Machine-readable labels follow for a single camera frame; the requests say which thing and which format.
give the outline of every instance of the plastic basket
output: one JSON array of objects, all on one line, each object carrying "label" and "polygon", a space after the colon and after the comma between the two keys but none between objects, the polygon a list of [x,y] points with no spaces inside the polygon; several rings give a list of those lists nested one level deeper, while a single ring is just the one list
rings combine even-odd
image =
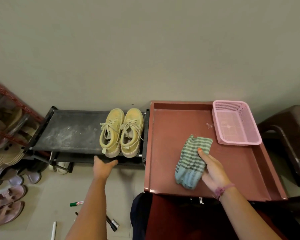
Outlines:
[{"label": "plastic basket", "polygon": [[261,144],[262,139],[248,104],[242,101],[216,100],[212,106],[213,122],[220,144]]}]

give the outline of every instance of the wall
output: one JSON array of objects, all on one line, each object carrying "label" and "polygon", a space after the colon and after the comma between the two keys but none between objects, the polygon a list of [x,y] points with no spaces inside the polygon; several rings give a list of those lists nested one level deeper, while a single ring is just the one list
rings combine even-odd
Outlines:
[{"label": "wall", "polygon": [[0,0],[0,82],[42,115],[226,99],[260,121],[300,104],[300,0]]}]

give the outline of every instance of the person's left arm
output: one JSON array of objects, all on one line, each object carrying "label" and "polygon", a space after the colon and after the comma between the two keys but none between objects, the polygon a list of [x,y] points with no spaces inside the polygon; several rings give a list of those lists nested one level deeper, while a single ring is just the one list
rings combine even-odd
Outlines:
[{"label": "person's left arm", "polygon": [[84,199],[84,204],[72,225],[65,240],[106,240],[107,239],[107,202],[105,185],[112,168],[118,160],[104,163],[97,156],[94,157],[94,178]]}]

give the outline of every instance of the yellow sneaker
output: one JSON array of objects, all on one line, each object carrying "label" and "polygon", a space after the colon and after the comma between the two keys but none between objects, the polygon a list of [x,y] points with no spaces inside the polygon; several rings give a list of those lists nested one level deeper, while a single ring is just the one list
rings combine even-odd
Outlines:
[{"label": "yellow sneaker", "polygon": [[143,114],[137,108],[129,109],[124,119],[120,144],[125,157],[135,157],[139,153],[141,133],[143,131]]},{"label": "yellow sneaker", "polygon": [[120,129],[124,122],[124,112],[115,108],[110,111],[105,123],[100,123],[102,132],[100,135],[100,146],[102,153],[107,157],[116,157],[120,153]]}]

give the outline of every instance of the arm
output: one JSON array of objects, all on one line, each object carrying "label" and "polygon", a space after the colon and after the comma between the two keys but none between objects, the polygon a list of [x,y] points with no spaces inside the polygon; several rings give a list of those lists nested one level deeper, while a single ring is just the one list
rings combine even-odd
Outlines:
[{"label": "arm", "polygon": [[[200,148],[198,154],[207,164],[202,180],[212,192],[231,183],[217,159],[206,155]],[[240,240],[281,240],[236,187],[226,189],[220,202]]]},{"label": "arm", "polygon": [[94,178],[84,199],[84,204],[72,225],[65,240],[106,240],[107,239],[107,203],[105,185],[112,168],[118,160],[104,163],[97,156],[94,157]]}]

